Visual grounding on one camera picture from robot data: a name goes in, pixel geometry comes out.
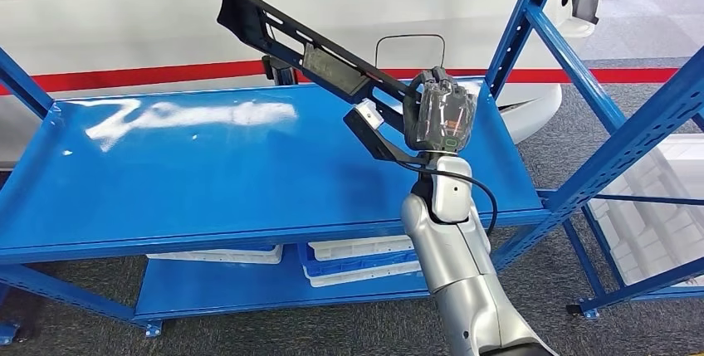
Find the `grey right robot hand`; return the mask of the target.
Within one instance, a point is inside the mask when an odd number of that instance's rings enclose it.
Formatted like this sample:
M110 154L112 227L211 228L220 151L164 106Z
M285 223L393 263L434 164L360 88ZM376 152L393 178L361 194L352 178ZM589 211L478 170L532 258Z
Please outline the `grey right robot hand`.
M417 74L403 97L406 145L417 151L456 154L472 132L481 87L463 86L441 66Z

